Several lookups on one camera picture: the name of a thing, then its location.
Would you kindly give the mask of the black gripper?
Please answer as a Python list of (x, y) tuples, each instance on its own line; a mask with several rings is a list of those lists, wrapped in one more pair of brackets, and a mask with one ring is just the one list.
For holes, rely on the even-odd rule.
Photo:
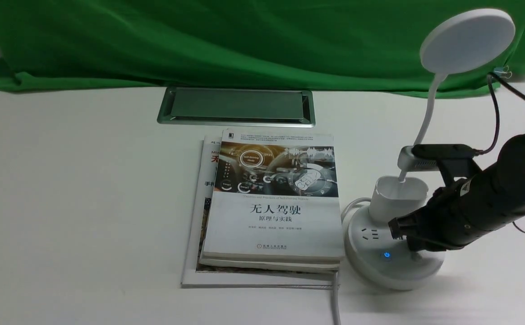
[(392, 238), (407, 241), (411, 259), (422, 263), (423, 251), (460, 250), (516, 220), (521, 209), (495, 174), (478, 174), (439, 189), (423, 207), (388, 226)]

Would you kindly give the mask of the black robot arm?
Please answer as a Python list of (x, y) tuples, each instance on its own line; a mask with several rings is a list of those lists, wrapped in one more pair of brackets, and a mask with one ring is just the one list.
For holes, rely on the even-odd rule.
[(460, 250), (525, 216), (525, 134), (510, 138), (481, 169), (464, 144), (419, 144), (413, 154), (436, 163), (445, 183), (421, 208), (393, 218), (393, 239), (410, 251)]

